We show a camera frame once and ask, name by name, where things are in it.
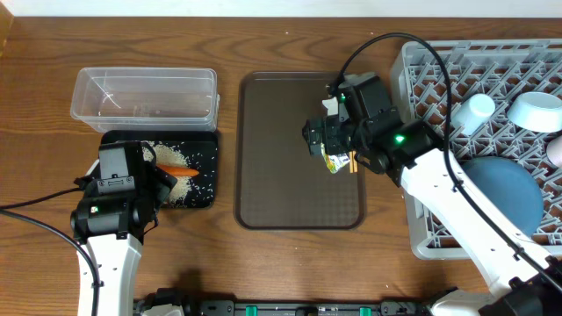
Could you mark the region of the white tissue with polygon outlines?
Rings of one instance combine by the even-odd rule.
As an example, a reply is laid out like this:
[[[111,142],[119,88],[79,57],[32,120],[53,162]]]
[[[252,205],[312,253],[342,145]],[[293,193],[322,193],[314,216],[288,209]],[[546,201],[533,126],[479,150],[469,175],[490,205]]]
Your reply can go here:
[[[328,116],[337,115],[339,113],[339,101],[336,97],[324,99],[321,103],[326,108]]]

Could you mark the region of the wooden chopstick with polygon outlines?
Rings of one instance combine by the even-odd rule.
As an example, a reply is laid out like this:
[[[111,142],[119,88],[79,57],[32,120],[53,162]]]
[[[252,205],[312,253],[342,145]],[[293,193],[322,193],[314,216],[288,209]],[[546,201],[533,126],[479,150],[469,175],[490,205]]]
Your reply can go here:
[[[349,172],[353,174],[353,165],[352,165],[352,160],[353,160],[353,151],[349,152]]]
[[[356,152],[353,151],[353,160],[352,160],[352,165],[353,165],[353,173],[357,172],[357,160],[356,160]]]

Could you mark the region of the orange carrot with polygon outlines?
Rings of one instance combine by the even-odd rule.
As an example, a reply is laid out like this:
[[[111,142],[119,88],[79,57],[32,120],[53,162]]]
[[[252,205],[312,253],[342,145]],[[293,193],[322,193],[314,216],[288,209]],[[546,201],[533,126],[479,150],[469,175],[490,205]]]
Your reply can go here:
[[[157,167],[174,177],[194,177],[199,175],[199,172],[196,169],[186,167],[176,167],[162,164],[158,164]]]

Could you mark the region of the white rice pile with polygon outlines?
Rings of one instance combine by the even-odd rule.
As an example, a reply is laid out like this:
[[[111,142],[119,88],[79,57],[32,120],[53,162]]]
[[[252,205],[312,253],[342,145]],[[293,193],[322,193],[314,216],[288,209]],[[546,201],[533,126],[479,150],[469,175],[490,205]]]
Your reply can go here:
[[[144,140],[143,156],[177,180],[165,201],[168,207],[202,209],[213,203],[218,177],[213,140]]]

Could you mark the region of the green snack wrapper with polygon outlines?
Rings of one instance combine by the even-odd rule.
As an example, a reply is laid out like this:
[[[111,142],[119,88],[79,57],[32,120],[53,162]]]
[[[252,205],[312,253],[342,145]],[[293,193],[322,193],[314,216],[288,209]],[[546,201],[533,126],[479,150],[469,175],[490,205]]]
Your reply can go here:
[[[321,155],[331,174],[338,173],[343,167],[349,164],[349,156],[347,154],[327,154],[324,145],[321,146]]]

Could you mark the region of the light blue cup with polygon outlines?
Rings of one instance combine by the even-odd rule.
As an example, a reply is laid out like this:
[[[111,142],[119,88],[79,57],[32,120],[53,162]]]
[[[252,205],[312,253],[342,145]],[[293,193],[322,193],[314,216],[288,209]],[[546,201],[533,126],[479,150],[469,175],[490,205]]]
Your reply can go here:
[[[495,102],[486,94],[475,94],[462,103],[452,116],[451,125],[466,136],[473,135],[495,112]]]

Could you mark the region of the dark blue plate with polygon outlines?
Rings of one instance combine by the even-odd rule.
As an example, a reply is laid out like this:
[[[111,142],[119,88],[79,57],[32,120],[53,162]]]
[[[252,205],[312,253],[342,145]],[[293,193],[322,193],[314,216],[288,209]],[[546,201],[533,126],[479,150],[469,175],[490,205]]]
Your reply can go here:
[[[542,192],[531,174],[506,158],[472,159],[462,169],[488,199],[526,236],[531,237],[543,218]]]

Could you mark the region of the light blue bowl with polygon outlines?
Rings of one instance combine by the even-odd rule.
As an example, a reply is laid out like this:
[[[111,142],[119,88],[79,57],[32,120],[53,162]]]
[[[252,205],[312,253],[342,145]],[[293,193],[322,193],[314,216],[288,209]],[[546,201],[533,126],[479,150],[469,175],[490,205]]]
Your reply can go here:
[[[515,99],[507,116],[521,128],[555,133],[561,130],[561,99],[543,92],[525,92]]]

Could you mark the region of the white pink cup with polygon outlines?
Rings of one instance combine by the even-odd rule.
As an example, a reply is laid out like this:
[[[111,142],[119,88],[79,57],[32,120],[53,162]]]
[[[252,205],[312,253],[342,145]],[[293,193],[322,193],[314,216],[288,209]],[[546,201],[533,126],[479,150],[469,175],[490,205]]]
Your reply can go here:
[[[562,136],[551,140],[546,148],[548,160],[557,168],[562,168]]]

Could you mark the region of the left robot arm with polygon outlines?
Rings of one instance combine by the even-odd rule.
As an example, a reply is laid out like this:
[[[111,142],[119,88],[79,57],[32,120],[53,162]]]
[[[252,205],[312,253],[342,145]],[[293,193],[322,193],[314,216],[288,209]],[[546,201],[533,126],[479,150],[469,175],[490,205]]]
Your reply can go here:
[[[140,141],[102,144],[71,212],[80,271],[80,315],[131,315],[145,227],[177,180],[144,159]]]

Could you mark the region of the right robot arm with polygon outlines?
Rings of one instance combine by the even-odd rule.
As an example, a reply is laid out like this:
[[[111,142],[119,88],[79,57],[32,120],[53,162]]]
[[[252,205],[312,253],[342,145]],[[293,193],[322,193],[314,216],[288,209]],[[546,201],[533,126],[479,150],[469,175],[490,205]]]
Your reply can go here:
[[[379,77],[349,75],[302,135],[312,155],[354,155],[427,206],[485,279],[487,294],[449,290],[427,315],[559,315],[561,263],[512,224],[427,123],[401,120]]]

